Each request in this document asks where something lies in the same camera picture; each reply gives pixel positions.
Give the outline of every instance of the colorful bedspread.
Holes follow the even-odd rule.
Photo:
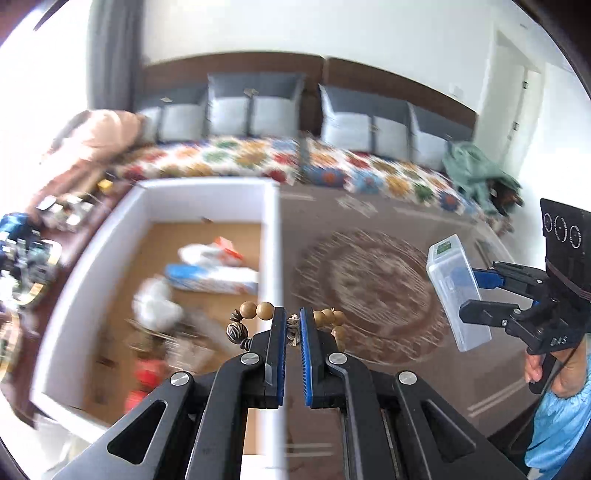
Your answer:
[[[483,218],[482,210],[461,197],[440,173],[413,163],[333,148],[307,139],[303,177],[315,185],[344,187],[354,193],[377,193],[406,202]]]
[[[498,234],[511,228],[501,215],[485,216],[436,171],[333,148],[312,138],[304,147],[300,149],[298,140],[291,138],[237,137],[152,145],[124,154],[115,174],[132,181],[209,176],[268,177],[287,184],[302,180],[481,219]]]
[[[290,138],[215,137],[152,145],[125,154],[115,173],[127,180],[170,177],[269,177],[293,184],[300,174],[298,142]]]

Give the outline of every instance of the gray pillow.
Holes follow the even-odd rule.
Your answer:
[[[207,85],[165,90],[144,98],[137,113],[145,115],[141,143],[198,141],[204,137]]]
[[[408,104],[408,107],[413,163],[443,171],[447,142],[471,140],[472,130],[416,105]]]
[[[209,78],[209,133],[296,137],[302,73],[213,73]]]
[[[322,140],[337,148],[409,160],[408,105],[374,93],[320,85]]]

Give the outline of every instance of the camera lens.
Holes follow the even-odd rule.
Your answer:
[[[552,217],[548,212],[544,214],[544,228],[547,232],[552,231]]]
[[[568,233],[566,228],[566,220],[564,220],[564,218],[557,216],[554,219],[554,234],[556,235],[558,241],[566,242]]]
[[[578,226],[573,225],[570,228],[569,237],[570,244],[573,246],[573,248],[578,248],[581,246],[581,230],[579,230]]]

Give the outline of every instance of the plastic storage box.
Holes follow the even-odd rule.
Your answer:
[[[490,328],[484,325],[470,325],[460,319],[462,304],[466,300],[480,300],[480,293],[457,235],[452,235],[429,248],[427,274],[452,326],[459,351],[467,352],[490,341]]]

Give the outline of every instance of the person's hand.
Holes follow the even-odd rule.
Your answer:
[[[560,362],[566,361],[573,349],[552,352]],[[525,354],[524,378],[526,382],[539,382],[542,378],[542,356]],[[569,398],[579,393],[587,381],[587,340],[577,347],[569,362],[552,382],[552,392],[557,397]]]

